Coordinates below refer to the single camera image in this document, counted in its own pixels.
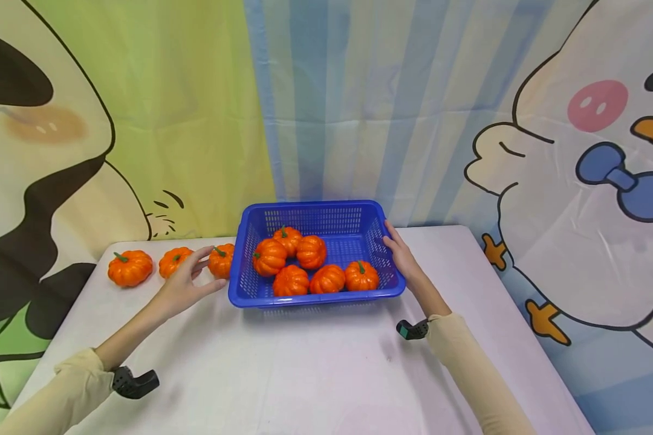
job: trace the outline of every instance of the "basket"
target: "basket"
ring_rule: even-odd
[[[303,235],[316,234],[326,244],[325,265],[345,269],[353,261],[372,264],[380,275],[380,287],[366,292],[307,294],[273,297],[273,277],[264,278],[253,268],[252,254],[263,239],[273,237],[282,226],[298,229]],[[372,301],[396,297],[406,282],[396,269],[392,253],[382,243],[385,212],[374,201],[278,202],[250,205],[241,216],[235,256],[230,270],[227,296],[239,308],[270,308],[315,303]],[[291,259],[287,264],[297,264]],[[310,279],[315,271],[307,271]]]

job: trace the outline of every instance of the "green pumpkin stem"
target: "green pumpkin stem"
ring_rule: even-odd
[[[114,252],[113,255],[115,255],[116,258],[119,258],[119,260],[121,260],[122,262],[128,262],[128,257],[124,257],[118,252]]]

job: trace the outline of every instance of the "cartoon backdrop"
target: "cartoon backdrop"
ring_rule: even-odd
[[[653,0],[244,4],[276,196],[468,225],[593,428],[653,434]]]
[[[653,434],[653,0],[0,0],[0,419],[103,247],[376,198]]]
[[[108,244],[275,201],[263,131],[241,4],[0,0],[0,420]]]

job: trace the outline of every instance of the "black wrist device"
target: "black wrist device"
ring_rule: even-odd
[[[420,340],[428,334],[428,319],[419,321],[413,325],[408,320],[400,320],[397,324],[397,332],[405,340]]]
[[[113,372],[113,390],[126,399],[140,399],[152,390],[160,386],[160,379],[154,370],[148,371],[138,377],[126,366],[122,366]]]

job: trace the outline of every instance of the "orange pumpkin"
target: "orange pumpkin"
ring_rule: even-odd
[[[208,269],[216,279],[230,278],[232,256],[235,255],[235,246],[232,243],[216,246],[208,256]]]
[[[302,240],[302,234],[295,228],[284,226],[273,233],[273,238],[284,246],[288,258],[294,258],[297,253],[297,246]]]
[[[193,251],[185,246],[165,252],[157,264],[158,269],[160,269],[160,276],[164,279],[169,278],[177,270],[177,267],[186,260],[186,257],[192,255],[192,253]]]
[[[273,280],[273,296],[289,297],[307,294],[310,279],[307,272],[298,266],[290,265],[281,269]]]
[[[108,275],[120,287],[135,287],[152,274],[152,258],[143,251],[113,253],[116,258],[109,262]]]
[[[310,281],[310,293],[337,293],[346,283],[346,275],[337,265],[327,265],[319,269]]]
[[[273,276],[285,267],[287,250],[276,239],[266,239],[254,250],[254,270],[262,276]]]
[[[354,261],[346,267],[346,289],[349,292],[374,290],[380,285],[380,276],[367,261]]]
[[[305,236],[297,246],[297,261],[305,269],[319,269],[327,259],[325,241],[317,236]]]

